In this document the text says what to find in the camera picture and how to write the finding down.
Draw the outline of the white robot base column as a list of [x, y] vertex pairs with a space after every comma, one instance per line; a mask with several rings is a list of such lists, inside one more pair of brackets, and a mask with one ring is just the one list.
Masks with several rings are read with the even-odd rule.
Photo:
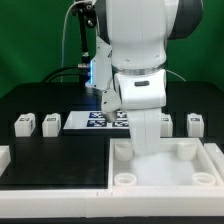
[[90, 62], [90, 79], [85, 84], [88, 93], [100, 95], [107, 89], [112, 77], [111, 53], [111, 46], [96, 36], [96, 54]]

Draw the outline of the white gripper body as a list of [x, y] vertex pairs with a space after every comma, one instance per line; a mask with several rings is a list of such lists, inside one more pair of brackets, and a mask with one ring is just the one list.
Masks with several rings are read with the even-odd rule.
[[102, 93], [101, 112], [108, 122], [117, 119], [117, 110], [121, 107], [121, 100], [114, 89], [107, 89]]

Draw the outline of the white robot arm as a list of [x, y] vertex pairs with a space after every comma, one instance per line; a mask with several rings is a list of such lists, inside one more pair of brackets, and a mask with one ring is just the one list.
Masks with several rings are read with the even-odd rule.
[[99, 36], [111, 46], [109, 87], [101, 110], [113, 122], [127, 113], [133, 151], [159, 150], [161, 108], [166, 105], [166, 47], [191, 35], [203, 0], [96, 0]]

